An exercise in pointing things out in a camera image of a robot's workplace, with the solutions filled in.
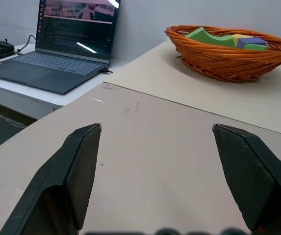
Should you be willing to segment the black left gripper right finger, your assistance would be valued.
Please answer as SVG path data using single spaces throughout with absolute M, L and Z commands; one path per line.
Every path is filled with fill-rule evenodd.
M 212 127 L 226 182 L 251 232 L 281 232 L 281 160 L 256 135 Z

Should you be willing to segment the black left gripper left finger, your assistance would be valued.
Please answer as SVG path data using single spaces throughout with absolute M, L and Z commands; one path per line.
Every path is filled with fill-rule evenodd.
M 102 126 L 72 132 L 38 169 L 1 235 L 77 235 L 93 188 Z

